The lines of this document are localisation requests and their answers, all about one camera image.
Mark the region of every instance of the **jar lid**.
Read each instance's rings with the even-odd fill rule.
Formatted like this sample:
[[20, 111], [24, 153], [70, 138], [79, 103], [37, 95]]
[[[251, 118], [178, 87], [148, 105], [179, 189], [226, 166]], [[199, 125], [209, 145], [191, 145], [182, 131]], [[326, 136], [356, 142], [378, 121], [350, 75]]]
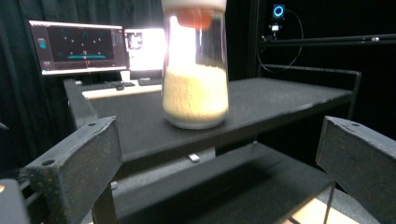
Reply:
[[163, 11], [175, 7], [213, 7], [225, 11], [227, 0], [162, 0]]

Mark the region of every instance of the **blue light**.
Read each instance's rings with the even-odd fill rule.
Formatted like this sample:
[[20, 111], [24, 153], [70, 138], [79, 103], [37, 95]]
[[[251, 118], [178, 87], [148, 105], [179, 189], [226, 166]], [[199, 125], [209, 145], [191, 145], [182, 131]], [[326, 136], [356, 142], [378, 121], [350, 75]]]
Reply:
[[284, 12], [284, 8], [282, 6], [276, 6], [274, 7], [274, 16], [276, 17], [282, 17]]
[[82, 59], [105, 59], [106, 56], [103, 55], [71, 55], [67, 59], [70, 60], [82, 60]]
[[47, 48], [47, 43], [43, 39], [38, 40], [38, 46], [40, 46], [41, 49], [46, 49]]

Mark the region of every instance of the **small white object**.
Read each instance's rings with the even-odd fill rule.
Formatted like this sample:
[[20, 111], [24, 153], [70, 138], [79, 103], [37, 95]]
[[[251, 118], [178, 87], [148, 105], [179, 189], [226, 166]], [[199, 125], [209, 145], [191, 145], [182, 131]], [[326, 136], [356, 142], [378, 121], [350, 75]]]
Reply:
[[119, 186], [119, 184], [117, 183], [117, 181], [113, 181], [110, 183], [110, 186], [111, 186], [111, 189], [116, 189]]
[[198, 162], [198, 161], [201, 160], [196, 154], [190, 154], [190, 155], [189, 155], [189, 158], [190, 158], [190, 160], [193, 161], [193, 162]]
[[120, 71], [121, 73], [121, 80], [123, 82], [131, 81], [131, 72], [130, 71]]
[[373, 42], [379, 42], [379, 37], [373, 37], [373, 38], [372, 38], [372, 41], [373, 41]]

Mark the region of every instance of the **clear glass jar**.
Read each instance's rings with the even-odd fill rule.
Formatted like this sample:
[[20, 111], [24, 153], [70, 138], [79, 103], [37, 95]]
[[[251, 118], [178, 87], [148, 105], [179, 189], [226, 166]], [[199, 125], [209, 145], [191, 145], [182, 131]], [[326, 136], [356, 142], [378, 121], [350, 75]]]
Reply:
[[225, 8], [209, 5], [164, 8], [163, 111], [180, 128], [214, 127], [228, 112]]

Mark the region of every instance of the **keyboard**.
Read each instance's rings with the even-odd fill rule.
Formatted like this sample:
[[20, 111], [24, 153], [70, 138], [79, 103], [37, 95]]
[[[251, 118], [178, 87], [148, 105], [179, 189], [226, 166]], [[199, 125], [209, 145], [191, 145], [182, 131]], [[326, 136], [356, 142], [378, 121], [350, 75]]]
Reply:
[[155, 79], [139, 79], [137, 80], [139, 86], [154, 86], [154, 85], [162, 85], [163, 80], [161, 78]]
[[90, 84], [90, 85], [82, 85], [81, 91], [98, 91], [98, 90], [105, 90], [105, 89], [116, 89], [119, 86], [123, 87], [132, 87], [134, 83], [132, 82], [122, 82], [122, 81], [111, 81], [111, 82], [104, 82], [98, 84]]

